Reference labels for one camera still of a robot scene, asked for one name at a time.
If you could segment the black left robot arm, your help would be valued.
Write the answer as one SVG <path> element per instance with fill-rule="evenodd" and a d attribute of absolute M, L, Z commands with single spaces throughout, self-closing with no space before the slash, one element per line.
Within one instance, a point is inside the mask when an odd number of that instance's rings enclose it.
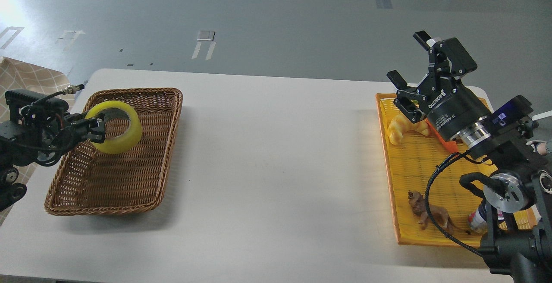
<path fill-rule="evenodd" d="M 69 85 L 53 94 L 16 89 L 5 92 L 9 119 L 0 127 L 0 209 L 8 209 L 26 194 L 17 181 L 19 167 L 32 163 L 49 167 L 79 143 L 105 140 L 105 116 L 69 112 L 59 95 L 76 94 L 84 85 Z"/>

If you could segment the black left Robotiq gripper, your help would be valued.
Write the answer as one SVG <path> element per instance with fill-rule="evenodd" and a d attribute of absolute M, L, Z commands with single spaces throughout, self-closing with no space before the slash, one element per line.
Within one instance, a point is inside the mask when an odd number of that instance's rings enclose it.
<path fill-rule="evenodd" d="M 102 118 L 85 119 L 83 116 L 66 116 L 64 127 L 52 141 L 52 151 L 67 153 L 86 140 L 105 140 L 105 121 Z"/>

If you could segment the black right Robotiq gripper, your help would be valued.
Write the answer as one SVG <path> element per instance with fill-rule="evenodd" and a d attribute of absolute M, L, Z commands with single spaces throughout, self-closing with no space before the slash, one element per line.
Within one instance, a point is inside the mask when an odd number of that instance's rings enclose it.
<path fill-rule="evenodd" d="M 462 83 L 462 78 L 478 66 L 457 38 L 438 41 L 426 31 L 413 34 L 428 53 L 428 72 L 409 86 L 402 75 L 389 71 L 386 76 L 396 88 L 394 105 L 412 123 L 426 118 L 444 140 L 491 114 L 489 108 Z"/>

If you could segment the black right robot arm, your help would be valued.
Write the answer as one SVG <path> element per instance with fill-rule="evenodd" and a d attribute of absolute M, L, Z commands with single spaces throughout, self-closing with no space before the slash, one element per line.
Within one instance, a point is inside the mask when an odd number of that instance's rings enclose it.
<path fill-rule="evenodd" d="M 461 82 L 477 63 L 457 38 L 435 41 L 425 31 L 413 36 L 428 53 L 428 73 L 412 87 L 398 71 L 388 72 L 396 87 L 394 105 L 412 123 L 428 119 L 444 140 L 467 146 L 436 167 L 425 198 L 436 177 L 459 159 L 491 161 L 497 167 L 491 175 L 461 176 L 461 186 L 482 199 L 487 224 L 478 249 L 461 246 L 483 258 L 492 274 L 509 275 L 515 283 L 549 283 L 551 169 L 527 144 L 536 128 L 531 103 L 518 95 L 491 112 Z"/>

